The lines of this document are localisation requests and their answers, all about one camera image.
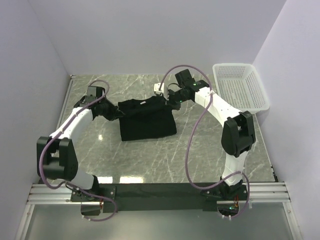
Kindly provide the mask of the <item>black t-shirt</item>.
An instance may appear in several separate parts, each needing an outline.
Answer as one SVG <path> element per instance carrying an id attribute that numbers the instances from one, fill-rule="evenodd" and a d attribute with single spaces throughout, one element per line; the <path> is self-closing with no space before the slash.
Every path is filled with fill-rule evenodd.
<path id="1" fill-rule="evenodd" d="M 119 118 L 120 136 L 123 142 L 159 139 L 177 133 L 172 108 L 162 96 L 148 99 L 130 99 L 118 103 L 124 116 Z"/>

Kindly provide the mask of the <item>white plastic mesh basket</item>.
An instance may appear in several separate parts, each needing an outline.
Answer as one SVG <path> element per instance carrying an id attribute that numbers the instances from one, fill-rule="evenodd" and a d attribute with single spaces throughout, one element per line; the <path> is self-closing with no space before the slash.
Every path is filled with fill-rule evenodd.
<path id="1" fill-rule="evenodd" d="M 217 63 L 212 66 L 217 94 L 241 111 L 252 114 L 270 108 L 256 68 L 249 63 Z"/>

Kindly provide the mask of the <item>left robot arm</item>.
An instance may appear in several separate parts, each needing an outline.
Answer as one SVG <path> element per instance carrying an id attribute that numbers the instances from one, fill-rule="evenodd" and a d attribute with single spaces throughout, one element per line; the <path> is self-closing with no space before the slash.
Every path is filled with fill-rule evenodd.
<path id="1" fill-rule="evenodd" d="M 51 185 L 49 180 L 60 180 L 62 184 L 70 184 L 82 191 L 88 201 L 99 197 L 98 178 L 79 169 L 74 145 L 82 130 L 96 117 L 102 116 L 108 121 L 114 121 L 124 116 L 119 107 L 107 99 L 109 89 L 108 86 L 90 84 L 86 95 L 73 106 L 65 122 L 50 136 L 42 136 L 37 140 L 37 173 L 50 189 L 55 190 L 60 186 Z"/>

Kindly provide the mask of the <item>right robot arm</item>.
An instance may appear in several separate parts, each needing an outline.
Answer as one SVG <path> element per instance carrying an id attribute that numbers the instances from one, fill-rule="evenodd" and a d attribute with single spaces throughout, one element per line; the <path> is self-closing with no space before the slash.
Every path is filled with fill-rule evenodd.
<path id="1" fill-rule="evenodd" d="M 154 92 L 163 96 L 166 103 L 175 108 L 191 100 L 221 124 L 221 145 L 226 153 L 224 170 L 220 181 L 207 186 L 206 190 L 218 187 L 221 197 L 230 200 L 243 188 L 245 160 L 256 141 L 253 115 L 231 106 L 215 93 L 209 79 L 196 81 L 188 69 L 178 72 L 175 78 L 178 91 L 169 90 L 161 81 L 154 86 Z"/>

